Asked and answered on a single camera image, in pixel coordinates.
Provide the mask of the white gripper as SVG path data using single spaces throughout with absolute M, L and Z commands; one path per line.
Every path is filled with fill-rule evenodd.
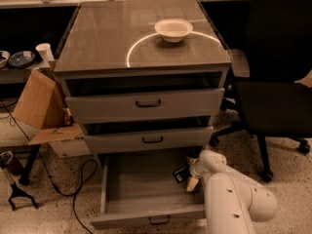
M 197 184 L 199 183 L 199 179 L 203 176 L 203 174 L 206 172 L 205 167 L 202 165 L 202 163 L 192 157 L 186 157 L 187 164 L 189 165 L 189 172 L 191 176 L 187 180 L 186 185 L 186 191 L 187 192 L 193 192 L 196 188 Z

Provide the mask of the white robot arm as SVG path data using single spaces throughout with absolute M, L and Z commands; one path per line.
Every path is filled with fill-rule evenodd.
M 256 234 L 253 222 L 271 220 L 276 196 L 254 179 L 227 165 L 222 154 L 209 149 L 198 158 L 187 157 L 190 177 L 186 191 L 202 180 L 209 234 Z

